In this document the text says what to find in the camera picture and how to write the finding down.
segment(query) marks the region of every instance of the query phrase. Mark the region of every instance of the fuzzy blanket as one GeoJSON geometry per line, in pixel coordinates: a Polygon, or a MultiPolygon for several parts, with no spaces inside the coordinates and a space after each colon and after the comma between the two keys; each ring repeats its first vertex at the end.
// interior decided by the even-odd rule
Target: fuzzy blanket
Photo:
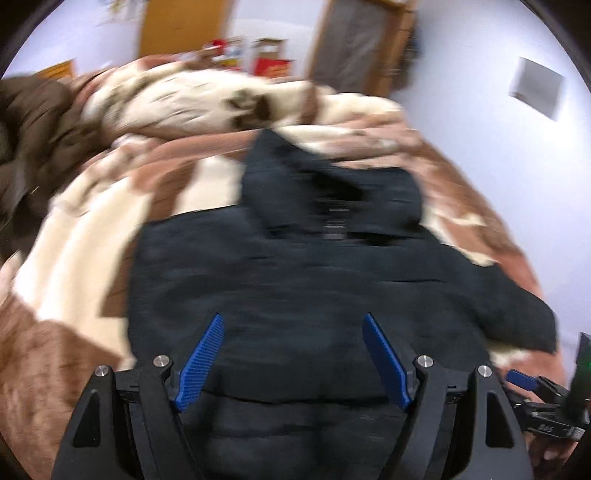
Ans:
{"type": "MultiPolygon", "coordinates": [[[[257,128],[342,167],[407,169],[422,188],[429,230],[541,296],[500,218],[396,103],[173,60],[150,57],[72,82],[84,121],[108,148],[54,198],[26,262],[14,255],[0,271],[0,432],[35,480],[50,477],[94,367],[134,363],[126,300],[139,229],[238,202],[241,159],[257,128]]],[[[564,383],[559,354],[491,345],[491,357],[564,383]]]]}

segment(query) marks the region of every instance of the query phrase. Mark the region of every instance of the wall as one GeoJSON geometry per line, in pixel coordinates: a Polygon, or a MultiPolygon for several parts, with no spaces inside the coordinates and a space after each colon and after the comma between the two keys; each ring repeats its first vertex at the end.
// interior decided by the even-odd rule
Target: wall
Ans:
{"type": "Polygon", "coordinates": [[[30,74],[76,59],[76,73],[136,58],[143,4],[130,20],[105,22],[102,0],[64,0],[29,36],[6,75],[30,74]]]}
{"type": "MultiPolygon", "coordinates": [[[[313,53],[327,0],[236,0],[228,35],[241,35],[248,44],[257,38],[285,38],[284,57],[295,60],[293,75],[304,76],[313,53]]],[[[246,52],[252,64],[253,52],[246,52]]]]}
{"type": "Polygon", "coordinates": [[[518,0],[420,0],[422,59],[393,98],[492,202],[560,319],[567,370],[591,333],[591,94],[518,0]],[[509,96],[520,57],[566,77],[556,121],[509,96]]]}

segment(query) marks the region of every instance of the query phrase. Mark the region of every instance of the collar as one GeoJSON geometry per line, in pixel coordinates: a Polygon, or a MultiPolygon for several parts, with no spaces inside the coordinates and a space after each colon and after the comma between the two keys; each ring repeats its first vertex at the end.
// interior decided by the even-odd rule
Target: collar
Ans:
{"type": "Polygon", "coordinates": [[[268,129],[245,161],[242,203],[274,234],[421,236],[421,193],[401,168],[336,167],[268,129]]]}

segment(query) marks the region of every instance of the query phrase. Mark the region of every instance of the blue gripper pad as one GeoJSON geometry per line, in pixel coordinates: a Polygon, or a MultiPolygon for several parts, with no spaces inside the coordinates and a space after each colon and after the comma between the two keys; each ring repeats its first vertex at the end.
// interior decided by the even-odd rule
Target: blue gripper pad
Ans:
{"type": "Polygon", "coordinates": [[[533,392],[538,387],[538,381],[536,378],[518,372],[517,370],[509,370],[505,380],[530,392],[533,392]]]}
{"type": "Polygon", "coordinates": [[[386,395],[392,403],[406,410],[414,399],[413,359],[401,362],[392,348],[391,341],[387,339],[371,314],[365,316],[362,331],[363,341],[379,373],[386,395]]]}
{"type": "Polygon", "coordinates": [[[217,357],[224,337],[224,324],[218,313],[207,326],[199,342],[180,372],[172,373],[172,383],[175,385],[174,404],[179,412],[184,411],[194,403],[201,393],[207,374],[217,357]]]}

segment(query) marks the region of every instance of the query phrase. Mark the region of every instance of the blue textured pad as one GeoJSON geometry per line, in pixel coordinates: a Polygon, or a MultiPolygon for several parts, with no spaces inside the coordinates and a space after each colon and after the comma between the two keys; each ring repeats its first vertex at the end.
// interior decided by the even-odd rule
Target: blue textured pad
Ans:
{"type": "Polygon", "coordinates": [[[505,377],[509,383],[517,385],[524,390],[533,392],[538,387],[538,381],[534,377],[518,372],[517,370],[509,370],[505,377]]]}
{"type": "Polygon", "coordinates": [[[363,321],[363,341],[389,400],[406,410],[412,403],[408,394],[408,379],[404,368],[374,318],[367,314],[363,321]]]}
{"type": "Polygon", "coordinates": [[[199,397],[207,374],[222,346],[223,335],[223,319],[217,314],[181,371],[178,395],[174,399],[179,412],[184,411],[199,397]]]}

